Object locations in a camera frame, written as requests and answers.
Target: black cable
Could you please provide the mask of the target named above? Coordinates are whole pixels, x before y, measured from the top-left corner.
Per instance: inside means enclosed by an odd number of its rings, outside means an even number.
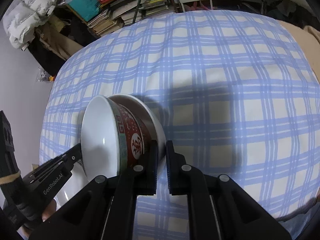
[[[138,10],[139,10],[139,7],[140,7],[140,3],[141,3],[141,0],[138,0],[138,4],[137,4],[137,7],[136,7],[136,10],[134,11],[134,16],[133,16],[132,24],[134,24],[134,23],[136,22],[136,17],[137,17],[137,14],[138,14]]]

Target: blue and white checkered cloth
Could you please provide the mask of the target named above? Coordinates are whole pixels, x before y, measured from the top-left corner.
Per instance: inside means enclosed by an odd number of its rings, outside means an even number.
[[[239,11],[147,19],[73,55],[54,82],[40,162],[80,141],[89,101],[133,94],[158,116],[187,163],[228,174],[274,217],[305,205],[320,176],[320,86],[276,20]],[[140,196],[136,240],[188,239],[186,199]]]

